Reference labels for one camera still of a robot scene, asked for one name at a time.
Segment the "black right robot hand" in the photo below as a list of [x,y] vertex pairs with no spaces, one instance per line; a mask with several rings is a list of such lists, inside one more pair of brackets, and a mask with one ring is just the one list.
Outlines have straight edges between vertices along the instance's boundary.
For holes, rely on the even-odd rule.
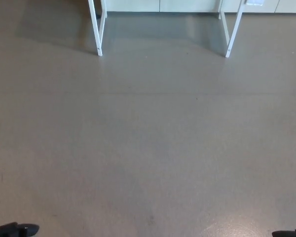
[[272,232],[273,237],[296,237],[296,229],[293,231],[281,230]]

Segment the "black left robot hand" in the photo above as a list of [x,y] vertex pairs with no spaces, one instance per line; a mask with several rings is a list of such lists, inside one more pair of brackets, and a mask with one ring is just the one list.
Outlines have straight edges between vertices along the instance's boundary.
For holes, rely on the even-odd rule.
[[38,231],[39,225],[12,222],[0,226],[0,237],[33,237]]

